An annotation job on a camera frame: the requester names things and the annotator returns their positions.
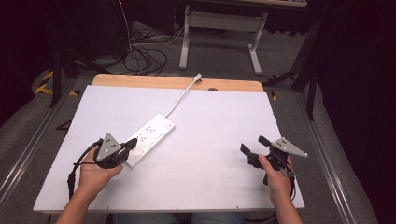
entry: electrical outlet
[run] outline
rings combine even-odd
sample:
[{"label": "electrical outlet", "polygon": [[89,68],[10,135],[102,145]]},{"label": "electrical outlet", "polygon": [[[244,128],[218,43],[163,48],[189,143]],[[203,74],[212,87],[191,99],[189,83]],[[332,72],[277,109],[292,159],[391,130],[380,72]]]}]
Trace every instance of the electrical outlet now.
[{"label": "electrical outlet", "polygon": [[137,138],[136,148],[129,152],[126,162],[135,168],[174,129],[175,123],[161,114],[156,115],[127,140]]}]

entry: gray carpet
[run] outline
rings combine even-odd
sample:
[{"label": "gray carpet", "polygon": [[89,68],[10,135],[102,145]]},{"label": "gray carpet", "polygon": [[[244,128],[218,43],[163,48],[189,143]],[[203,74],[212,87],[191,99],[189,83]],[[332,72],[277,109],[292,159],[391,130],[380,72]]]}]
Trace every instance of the gray carpet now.
[{"label": "gray carpet", "polygon": [[[271,75],[280,75],[290,69],[299,47],[304,41],[302,36],[289,37],[284,34],[264,32],[258,48],[263,75],[258,77],[253,73],[246,47],[252,39],[253,34],[250,33],[235,32],[234,35],[223,38],[198,31],[191,36],[191,50],[188,67],[185,71],[178,69],[181,40],[176,40],[169,45],[149,47],[160,49],[166,53],[168,64],[163,69],[164,74],[193,77],[197,73],[201,73],[204,77],[265,81]],[[122,65],[114,66],[109,70],[113,73],[125,72]],[[83,91],[85,86],[92,82],[92,78],[93,76],[80,76],[73,90]],[[291,81],[286,80],[274,88],[268,88],[267,91],[274,90],[277,96],[277,100],[271,100],[271,103],[280,132],[309,155],[306,159],[293,157],[293,166],[300,174],[298,181],[306,206],[300,210],[300,214],[305,223],[343,223],[319,163],[313,138],[309,132],[308,121],[304,118],[295,93],[290,91],[290,83]],[[8,170],[17,162],[34,135],[35,129],[48,111],[50,97],[46,94],[36,94],[34,100],[0,128],[0,141],[3,143],[0,148],[1,181],[6,179]],[[6,205],[0,211],[0,223],[46,223],[47,215],[33,212],[33,205],[40,191],[39,185],[45,179],[64,139],[65,131],[56,131],[55,129],[73,118],[79,100],[80,96],[67,96],[65,99],[50,124],[49,131],[46,132],[37,153],[24,171]],[[376,223],[370,202],[349,166],[321,103],[320,94],[318,94],[315,104],[315,119],[320,139],[339,175],[346,198],[357,219],[356,223]],[[268,212],[246,213],[246,217],[262,218],[269,214]],[[86,218],[86,223],[105,223],[105,221],[106,215],[89,214]]]}]

